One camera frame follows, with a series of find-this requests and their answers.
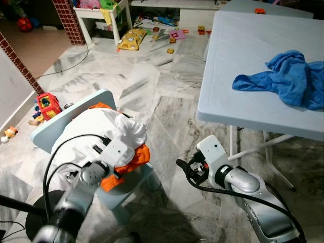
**chair backrest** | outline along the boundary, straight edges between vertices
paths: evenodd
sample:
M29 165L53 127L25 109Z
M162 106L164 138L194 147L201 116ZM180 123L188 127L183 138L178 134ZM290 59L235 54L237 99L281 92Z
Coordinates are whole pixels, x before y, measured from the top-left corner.
M51 153L55 141L63 133L65 126L90 106L96 105L99 102L105 103L116 110L111 91L101 89L73 104L68 109L41 125L31 134L30 138L32 142L47 153Z

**black pole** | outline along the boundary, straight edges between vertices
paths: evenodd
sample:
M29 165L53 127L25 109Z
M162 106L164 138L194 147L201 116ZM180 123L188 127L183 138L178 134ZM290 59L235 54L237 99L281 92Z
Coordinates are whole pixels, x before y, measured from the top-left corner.
M0 195L0 205L46 218L46 212L44 209L12 199L10 197Z

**table top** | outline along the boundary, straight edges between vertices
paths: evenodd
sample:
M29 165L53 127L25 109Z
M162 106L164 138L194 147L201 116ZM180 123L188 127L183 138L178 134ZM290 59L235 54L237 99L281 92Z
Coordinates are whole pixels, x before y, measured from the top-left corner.
M218 11L215 14L197 117L201 120L324 140L324 112L285 105L275 93L232 89L239 74L267 71L265 62L298 50L323 61L321 20Z
M314 14L298 9L273 5L253 0L231 0L221 11L232 11L254 14L254 9L264 9L266 14L312 19Z

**light blue chair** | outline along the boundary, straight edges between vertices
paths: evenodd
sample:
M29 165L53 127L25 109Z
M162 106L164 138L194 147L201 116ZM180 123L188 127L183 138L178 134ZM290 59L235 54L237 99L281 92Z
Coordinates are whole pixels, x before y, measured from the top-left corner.
M31 134L31 140L42 150L51 153L55 141L63 133L65 126L80 113L99 102L105 103L116 110L112 93L108 90L101 89L62 111L47 123L40 126ZM96 191L99 199L112 211L118 224L125 224L128 222L130 214L122 206L122 203L141 184L146 181L150 190L157 190L161 185L151 163L142 165L137 170L124 174L123 177L126 182L110 190L108 193L105 192L102 187L99 187Z

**red toy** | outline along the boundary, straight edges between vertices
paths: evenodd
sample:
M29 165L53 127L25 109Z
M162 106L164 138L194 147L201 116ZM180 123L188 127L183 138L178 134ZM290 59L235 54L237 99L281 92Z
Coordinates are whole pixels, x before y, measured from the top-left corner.
M30 32L33 29L32 23L28 18L22 17L17 21L17 25L22 32Z
M254 9L254 12L256 14L266 14L265 10L264 9Z
M62 111L56 96L44 93L37 97L37 104L45 120L55 117Z

